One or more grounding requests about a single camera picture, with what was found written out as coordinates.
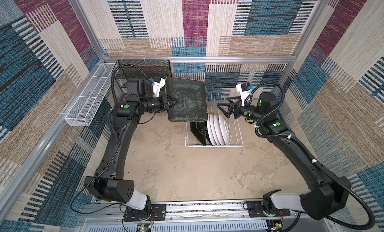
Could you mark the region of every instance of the white mesh basket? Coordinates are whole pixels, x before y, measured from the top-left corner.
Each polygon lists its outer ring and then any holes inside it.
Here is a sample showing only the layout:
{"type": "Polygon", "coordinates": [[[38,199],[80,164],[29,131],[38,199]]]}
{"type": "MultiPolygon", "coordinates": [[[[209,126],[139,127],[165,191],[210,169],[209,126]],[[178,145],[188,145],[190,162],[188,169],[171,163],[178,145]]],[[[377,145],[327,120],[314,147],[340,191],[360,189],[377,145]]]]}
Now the white mesh basket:
{"type": "MultiPolygon", "coordinates": [[[[227,97],[228,96],[225,93],[207,93],[208,114],[216,114],[216,115],[224,116],[223,113],[220,111],[220,109],[218,109],[216,105],[217,103],[228,102],[227,97]]],[[[187,147],[243,147],[243,138],[241,136],[240,126],[237,119],[233,118],[233,114],[229,119],[227,119],[226,117],[224,117],[224,119],[226,119],[228,128],[229,128],[229,135],[230,135],[229,145],[212,146],[209,144],[208,141],[206,141],[207,145],[203,145],[189,130],[189,123],[187,123],[187,126],[185,128],[185,146],[187,147]]]]}
{"type": "Polygon", "coordinates": [[[111,85],[111,72],[115,64],[103,63],[76,99],[65,121],[71,126],[89,126],[101,101],[111,85]]]}

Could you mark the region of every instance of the white wire dish rack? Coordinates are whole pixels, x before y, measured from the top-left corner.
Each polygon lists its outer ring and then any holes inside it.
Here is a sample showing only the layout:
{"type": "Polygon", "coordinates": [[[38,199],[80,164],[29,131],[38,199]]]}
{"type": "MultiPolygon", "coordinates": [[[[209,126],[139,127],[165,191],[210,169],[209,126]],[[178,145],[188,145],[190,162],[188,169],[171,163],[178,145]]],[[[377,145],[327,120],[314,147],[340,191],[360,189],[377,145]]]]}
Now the white wire dish rack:
{"type": "Polygon", "coordinates": [[[65,121],[71,126],[89,126],[101,101],[111,85],[111,72],[115,64],[103,63],[76,99],[65,121]]]}
{"type": "MultiPolygon", "coordinates": [[[[207,109],[208,114],[216,114],[218,116],[224,116],[224,114],[218,109],[217,103],[227,102],[227,95],[225,93],[207,93],[207,109]]],[[[237,119],[233,118],[233,114],[229,119],[226,119],[229,128],[229,144],[228,145],[203,145],[189,130],[189,123],[185,128],[185,146],[187,147],[243,147],[243,138],[240,132],[240,126],[237,119]]]]}

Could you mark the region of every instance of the metal beam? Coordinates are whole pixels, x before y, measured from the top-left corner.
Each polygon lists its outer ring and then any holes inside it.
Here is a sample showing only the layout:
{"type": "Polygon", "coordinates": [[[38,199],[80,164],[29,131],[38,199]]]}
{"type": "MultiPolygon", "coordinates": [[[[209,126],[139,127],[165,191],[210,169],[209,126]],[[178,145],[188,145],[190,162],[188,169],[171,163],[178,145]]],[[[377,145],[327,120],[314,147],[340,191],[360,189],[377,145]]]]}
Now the metal beam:
{"type": "Polygon", "coordinates": [[[169,60],[172,63],[287,63],[295,62],[295,56],[121,56],[105,58],[104,62],[117,60],[169,60]]]}
{"type": "Polygon", "coordinates": [[[40,163],[44,160],[53,144],[62,134],[67,122],[64,120],[66,113],[74,105],[76,99],[80,96],[84,87],[88,84],[92,75],[97,71],[98,67],[101,66],[101,62],[98,62],[89,73],[86,79],[84,79],[81,86],[76,90],[70,101],[65,105],[61,113],[56,117],[50,128],[45,132],[44,136],[37,143],[36,147],[32,150],[31,154],[27,157],[25,162],[17,170],[12,180],[8,183],[5,189],[0,194],[0,224],[8,215],[12,206],[19,198],[20,194],[30,181],[31,177],[35,174],[36,169],[40,163]]]}
{"type": "Polygon", "coordinates": [[[92,29],[92,26],[89,23],[83,8],[81,7],[80,1],[79,0],[69,0],[69,1],[73,7],[74,12],[77,15],[77,18],[80,21],[80,24],[83,26],[85,34],[87,35],[88,40],[91,42],[91,45],[93,46],[93,49],[95,50],[97,56],[99,57],[100,60],[103,60],[106,57],[106,54],[104,52],[104,47],[100,43],[99,39],[96,37],[96,34],[92,29]]]}
{"type": "MultiPolygon", "coordinates": [[[[307,45],[307,42],[311,37],[311,34],[314,32],[314,28],[316,27],[317,23],[319,23],[321,15],[323,14],[324,9],[328,5],[329,1],[330,0],[319,0],[319,4],[317,5],[316,9],[312,11],[313,17],[309,21],[309,24],[304,30],[303,36],[301,37],[293,53],[296,58],[299,57],[304,47],[307,45]]],[[[279,80],[279,83],[281,85],[284,85],[294,65],[295,62],[292,62],[291,64],[287,64],[287,66],[285,66],[283,74],[281,75],[279,80]]],[[[277,95],[279,93],[279,90],[275,89],[273,93],[277,95]]]]}

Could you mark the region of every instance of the plate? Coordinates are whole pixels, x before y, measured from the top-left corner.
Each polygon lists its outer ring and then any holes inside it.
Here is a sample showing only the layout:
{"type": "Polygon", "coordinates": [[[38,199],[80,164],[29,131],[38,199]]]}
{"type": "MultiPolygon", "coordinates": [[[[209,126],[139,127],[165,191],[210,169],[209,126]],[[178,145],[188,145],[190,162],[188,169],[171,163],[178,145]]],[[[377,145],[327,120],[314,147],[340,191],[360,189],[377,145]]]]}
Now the plate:
{"type": "Polygon", "coordinates": [[[227,121],[224,119],[223,116],[218,116],[218,122],[220,124],[220,130],[221,134],[223,135],[224,143],[225,145],[229,145],[229,129],[227,125],[227,121]]]}
{"type": "Polygon", "coordinates": [[[208,135],[209,135],[209,140],[211,141],[211,144],[213,146],[216,145],[214,135],[212,134],[212,129],[211,129],[211,124],[209,121],[210,114],[208,114],[208,120],[207,120],[207,129],[208,129],[208,135]]]}
{"type": "Polygon", "coordinates": [[[212,130],[212,135],[214,136],[214,141],[217,145],[220,145],[219,141],[218,141],[218,138],[217,138],[217,135],[216,135],[216,130],[215,130],[215,126],[214,126],[214,116],[213,114],[210,114],[209,115],[209,124],[211,125],[211,130],[212,130]]]}
{"type": "Polygon", "coordinates": [[[220,130],[220,123],[218,121],[218,116],[216,114],[214,115],[214,126],[215,126],[216,136],[218,138],[220,145],[225,145],[223,135],[221,134],[221,130],[220,130]]]}

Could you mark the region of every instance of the dish rack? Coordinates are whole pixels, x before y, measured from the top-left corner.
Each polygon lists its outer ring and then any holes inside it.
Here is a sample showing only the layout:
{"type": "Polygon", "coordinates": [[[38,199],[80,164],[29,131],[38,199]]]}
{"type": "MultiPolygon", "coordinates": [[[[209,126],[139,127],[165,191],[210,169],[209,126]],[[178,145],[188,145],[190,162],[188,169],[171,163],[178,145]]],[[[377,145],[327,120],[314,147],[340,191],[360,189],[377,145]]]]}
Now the dish rack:
{"type": "MultiPolygon", "coordinates": [[[[225,93],[207,93],[207,109],[208,114],[216,114],[224,116],[224,114],[216,106],[217,103],[224,103],[227,101],[227,94],[225,93]]],[[[240,131],[240,126],[237,119],[233,118],[233,114],[229,119],[226,119],[229,128],[229,145],[203,145],[189,130],[189,123],[185,126],[185,146],[187,147],[243,147],[243,138],[240,131]]]]}

